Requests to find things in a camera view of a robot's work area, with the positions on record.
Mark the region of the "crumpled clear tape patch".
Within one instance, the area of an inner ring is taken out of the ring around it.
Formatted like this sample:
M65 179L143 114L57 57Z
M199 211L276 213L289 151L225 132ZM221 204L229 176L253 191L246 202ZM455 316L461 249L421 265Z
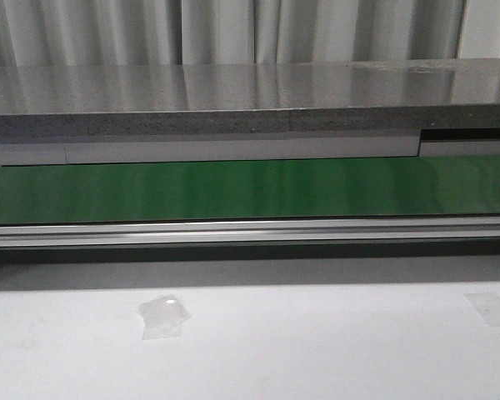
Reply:
M141 304L138 314L143 321L142 339L178 338L183 324L191 317L180 300L172 295L161 295Z

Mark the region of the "grey speckled stone counter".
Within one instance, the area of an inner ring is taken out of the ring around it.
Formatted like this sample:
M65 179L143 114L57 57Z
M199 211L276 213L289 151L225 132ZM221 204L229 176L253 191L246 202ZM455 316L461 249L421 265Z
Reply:
M500 129L500 59L0 67L0 142Z

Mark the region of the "green conveyor belt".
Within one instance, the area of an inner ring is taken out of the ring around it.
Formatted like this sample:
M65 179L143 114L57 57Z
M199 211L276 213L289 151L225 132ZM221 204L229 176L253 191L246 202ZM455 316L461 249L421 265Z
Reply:
M500 214L500 155L0 167L0 225Z

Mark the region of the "white panel under counter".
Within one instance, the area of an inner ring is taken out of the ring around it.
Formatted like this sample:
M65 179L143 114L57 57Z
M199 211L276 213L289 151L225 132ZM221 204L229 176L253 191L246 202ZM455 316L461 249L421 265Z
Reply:
M500 128L0 138L0 166L500 155Z

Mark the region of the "clear tape strip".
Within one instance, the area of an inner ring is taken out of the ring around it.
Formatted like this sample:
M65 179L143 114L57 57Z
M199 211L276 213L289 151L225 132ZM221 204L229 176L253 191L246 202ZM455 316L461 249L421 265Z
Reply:
M466 293L464 297L489 327L500 328L500 297L496 293Z

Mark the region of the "white pleated curtain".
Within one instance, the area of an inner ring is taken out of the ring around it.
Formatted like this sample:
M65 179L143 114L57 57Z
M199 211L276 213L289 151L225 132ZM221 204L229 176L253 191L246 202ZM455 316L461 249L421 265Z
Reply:
M0 1L0 66L500 58L500 1Z

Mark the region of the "aluminium conveyor side rail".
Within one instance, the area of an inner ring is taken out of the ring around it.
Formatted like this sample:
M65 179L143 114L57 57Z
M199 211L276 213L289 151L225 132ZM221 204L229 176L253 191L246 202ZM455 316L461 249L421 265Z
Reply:
M500 238L500 216L0 226L0 249Z

